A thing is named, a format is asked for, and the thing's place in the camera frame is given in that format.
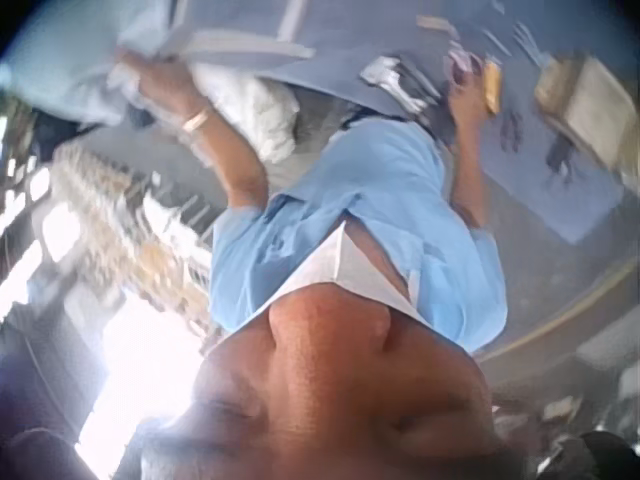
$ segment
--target bracelet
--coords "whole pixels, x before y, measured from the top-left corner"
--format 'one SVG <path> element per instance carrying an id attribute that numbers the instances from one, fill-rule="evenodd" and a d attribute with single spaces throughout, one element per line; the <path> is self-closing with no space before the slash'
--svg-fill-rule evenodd
<path id="1" fill-rule="evenodd" d="M 204 122 L 206 122 L 208 119 L 209 119 L 209 108 L 205 107 L 200 111 L 200 113 L 197 113 L 196 115 L 191 117 L 189 120 L 184 122 L 182 124 L 182 130 L 185 131 L 187 134 L 191 135 L 193 134 L 193 132 L 198 130 L 204 124 Z"/>

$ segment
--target light blue shirt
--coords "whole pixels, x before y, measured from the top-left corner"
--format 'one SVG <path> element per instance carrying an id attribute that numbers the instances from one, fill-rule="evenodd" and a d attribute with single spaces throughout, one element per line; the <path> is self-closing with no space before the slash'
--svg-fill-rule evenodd
<path id="1" fill-rule="evenodd" d="M 507 316 L 498 250 L 445 201 L 444 177 L 433 140 L 416 124 L 352 128 L 264 212 L 230 208 L 216 220 L 212 319 L 228 332 L 242 328 L 349 213 L 414 290 L 430 328 L 470 352 L 486 345 Z"/>

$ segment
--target hand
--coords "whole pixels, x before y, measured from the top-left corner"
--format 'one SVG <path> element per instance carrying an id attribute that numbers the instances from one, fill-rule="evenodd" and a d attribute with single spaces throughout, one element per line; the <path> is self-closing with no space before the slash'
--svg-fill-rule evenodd
<path id="1" fill-rule="evenodd" d="M 118 55 L 118 62 L 140 75 L 140 95 L 181 120 L 193 118 L 208 105 L 184 63 L 147 60 L 128 50 Z"/>
<path id="2" fill-rule="evenodd" d="M 466 73 L 464 85 L 449 94 L 449 108 L 460 133 L 477 134 L 488 117 L 482 77 Z"/>

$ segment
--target wrist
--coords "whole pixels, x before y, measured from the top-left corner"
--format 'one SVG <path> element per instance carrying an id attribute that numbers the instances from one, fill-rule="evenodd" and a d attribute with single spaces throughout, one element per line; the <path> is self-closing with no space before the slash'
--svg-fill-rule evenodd
<path id="1" fill-rule="evenodd" d="M 477 145 L 479 129 L 471 126 L 458 126 L 458 142 L 466 145 Z"/>
<path id="2" fill-rule="evenodd" d="M 177 99 L 174 113 L 181 121 L 188 121 L 211 106 L 209 99 L 199 93 L 188 94 Z"/>

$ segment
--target bright window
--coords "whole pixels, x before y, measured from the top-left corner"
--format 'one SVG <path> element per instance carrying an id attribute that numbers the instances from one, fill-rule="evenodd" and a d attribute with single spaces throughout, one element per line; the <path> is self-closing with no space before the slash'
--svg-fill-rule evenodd
<path id="1" fill-rule="evenodd" d="M 117 469 L 138 424 L 172 417 L 190 404 L 202 362 L 200 339 L 174 313 L 159 313 L 130 295 L 104 330 L 109 377 L 76 451 L 100 479 Z"/>

